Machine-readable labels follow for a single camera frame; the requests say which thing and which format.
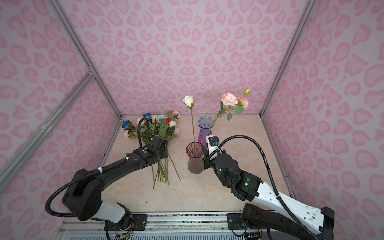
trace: robotic arm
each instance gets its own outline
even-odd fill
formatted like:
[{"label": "robotic arm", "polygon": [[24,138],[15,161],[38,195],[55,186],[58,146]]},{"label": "robotic arm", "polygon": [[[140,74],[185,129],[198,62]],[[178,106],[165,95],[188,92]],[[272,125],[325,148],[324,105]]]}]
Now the robotic arm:
[{"label": "robotic arm", "polygon": [[[272,187],[259,177],[239,169],[238,162],[221,149],[225,142],[238,136],[242,135],[230,137],[220,145],[218,137],[208,136],[208,149],[203,148],[204,169],[211,167],[222,185],[230,188],[234,196],[240,200],[247,199],[276,211],[264,211],[255,205],[246,204],[241,215],[243,224],[251,229],[258,226],[273,228],[303,240],[333,240],[334,211],[327,207],[318,209],[305,205],[277,191],[261,148],[259,150],[265,159]],[[77,171],[71,182],[48,198],[45,204],[46,211],[57,217],[77,217],[80,221],[105,220],[106,229],[108,222],[120,230],[133,228],[131,212],[119,203],[102,201],[101,192],[125,175],[151,166],[167,157],[167,145],[165,139],[154,136],[151,144],[140,147],[130,154],[127,153],[125,158],[117,162],[91,171],[85,169]],[[71,214],[58,213],[50,207],[52,200],[65,189],[67,190],[62,202],[72,212]]]}]

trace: pink wall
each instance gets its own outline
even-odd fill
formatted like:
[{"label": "pink wall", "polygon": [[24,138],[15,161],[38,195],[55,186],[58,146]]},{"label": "pink wall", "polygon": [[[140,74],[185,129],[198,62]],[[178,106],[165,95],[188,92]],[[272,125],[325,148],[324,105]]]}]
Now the pink wall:
[{"label": "pink wall", "polygon": [[[63,218],[45,212],[47,198],[82,168],[95,169],[117,118],[91,82],[0,196],[0,238],[48,240]],[[52,209],[67,212],[61,197]]]},{"label": "pink wall", "polygon": [[384,238],[384,2],[320,2],[266,123],[300,201],[335,239]]},{"label": "pink wall", "polygon": [[123,114],[215,113],[229,89],[260,112],[306,0],[63,0]]},{"label": "pink wall", "polygon": [[0,172],[84,76],[44,0],[0,3]]}]

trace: beige table surface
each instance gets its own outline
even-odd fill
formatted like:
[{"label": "beige table surface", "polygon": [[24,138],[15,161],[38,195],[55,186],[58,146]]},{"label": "beige table surface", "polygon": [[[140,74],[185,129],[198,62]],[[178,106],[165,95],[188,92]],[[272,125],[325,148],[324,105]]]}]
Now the beige table surface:
[{"label": "beige table surface", "polygon": [[[194,114],[195,136],[200,128],[197,120],[202,116],[215,115]],[[136,123],[139,116],[128,116],[125,120]],[[192,211],[237,211],[242,210],[245,203],[223,187],[211,169],[200,174],[188,171],[188,156],[185,153],[187,145],[193,141],[192,122],[190,115],[184,114],[177,121],[181,135],[169,143],[169,154],[172,157],[181,181],[171,165],[169,167],[169,185],[156,182],[152,191],[153,179],[151,167],[135,171],[111,184],[103,191],[102,199],[108,202],[119,202],[132,212],[192,212]],[[288,194],[286,184],[281,175],[278,163],[268,141],[259,115],[234,115],[230,122],[226,118],[219,119],[212,128],[212,133],[223,141],[236,134],[247,135],[255,139],[262,147],[275,180],[277,189]],[[125,157],[139,147],[137,139],[124,139],[124,129],[120,128],[117,139],[107,159],[106,165]],[[233,139],[223,148],[234,160],[238,161],[240,169],[250,172],[270,184],[263,159],[256,146],[246,139]]]}]

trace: vase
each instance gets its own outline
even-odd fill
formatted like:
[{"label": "vase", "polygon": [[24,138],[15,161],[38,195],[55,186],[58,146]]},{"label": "vase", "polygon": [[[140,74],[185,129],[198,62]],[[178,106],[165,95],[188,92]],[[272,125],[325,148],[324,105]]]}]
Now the vase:
[{"label": "vase", "polygon": [[199,174],[204,170],[203,148],[199,142],[191,142],[185,150],[189,157],[188,170],[193,174]]},{"label": "vase", "polygon": [[208,147],[206,136],[212,134],[212,128],[209,128],[211,127],[213,121],[214,120],[211,117],[201,117],[197,121],[197,124],[200,127],[200,133],[199,137],[197,138],[197,141],[200,142],[204,147]]}]

